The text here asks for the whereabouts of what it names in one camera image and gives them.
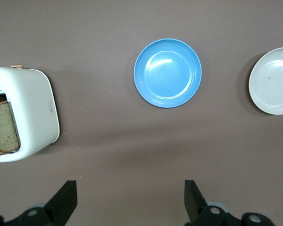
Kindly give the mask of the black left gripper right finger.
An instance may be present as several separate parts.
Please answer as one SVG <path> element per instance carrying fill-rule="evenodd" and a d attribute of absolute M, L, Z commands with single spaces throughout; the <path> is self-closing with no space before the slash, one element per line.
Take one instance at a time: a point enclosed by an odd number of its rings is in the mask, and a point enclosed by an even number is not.
<path fill-rule="evenodd" d="M 184 205 L 190 220 L 184 226 L 274 226 L 259 213 L 247 212 L 238 219 L 217 205 L 208 205 L 193 180 L 185 181 Z"/>

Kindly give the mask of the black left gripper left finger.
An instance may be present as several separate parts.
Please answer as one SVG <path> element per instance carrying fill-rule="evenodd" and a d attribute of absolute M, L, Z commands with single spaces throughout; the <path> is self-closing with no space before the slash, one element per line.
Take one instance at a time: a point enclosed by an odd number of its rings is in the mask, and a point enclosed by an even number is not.
<path fill-rule="evenodd" d="M 77 207 L 77 185 L 67 181 L 43 207 L 33 207 L 8 222 L 0 215 L 0 226 L 65 226 Z"/>

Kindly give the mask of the brown bread slice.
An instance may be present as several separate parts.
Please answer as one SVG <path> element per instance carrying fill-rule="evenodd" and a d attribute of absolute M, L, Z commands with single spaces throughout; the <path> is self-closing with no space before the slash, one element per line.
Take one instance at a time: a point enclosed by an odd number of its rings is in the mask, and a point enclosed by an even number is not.
<path fill-rule="evenodd" d="M 0 155 L 12 153 L 19 148 L 20 143 L 8 101 L 0 102 Z"/>

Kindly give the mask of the blue plate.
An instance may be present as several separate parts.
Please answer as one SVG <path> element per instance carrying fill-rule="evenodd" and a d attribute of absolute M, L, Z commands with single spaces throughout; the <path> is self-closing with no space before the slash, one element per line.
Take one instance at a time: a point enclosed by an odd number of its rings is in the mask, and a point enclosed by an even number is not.
<path fill-rule="evenodd" d="M 133 80 L 148 103 L 174 108 L 188 102 L 198 91 L 202 65 L 195 50 L 185 42 L 160 39 L 147 45 L 138 55 Z"/>

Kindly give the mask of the beige plate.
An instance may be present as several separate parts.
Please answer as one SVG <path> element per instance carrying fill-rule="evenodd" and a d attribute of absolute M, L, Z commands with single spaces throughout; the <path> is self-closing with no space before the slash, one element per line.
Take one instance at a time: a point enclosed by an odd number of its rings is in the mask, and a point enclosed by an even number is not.
<path fill-rule="evenodd" d="M 283 47 L 266 53 L 254 65 L 249 93 L 261 111 L 283 115 Z"/>

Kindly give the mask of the cream white toaster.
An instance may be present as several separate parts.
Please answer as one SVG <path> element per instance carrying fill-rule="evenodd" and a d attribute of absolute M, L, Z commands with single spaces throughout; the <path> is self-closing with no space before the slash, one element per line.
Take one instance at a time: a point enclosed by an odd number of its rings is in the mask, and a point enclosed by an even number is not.
<path fill-rule="evenodd" d="M 0 67 L 0 102 L 8 101 L 20 148 L 0 155 L 0 162 L 27 158 L 56 142 L 58 113 L 48 77 L 23 65 Z"/>

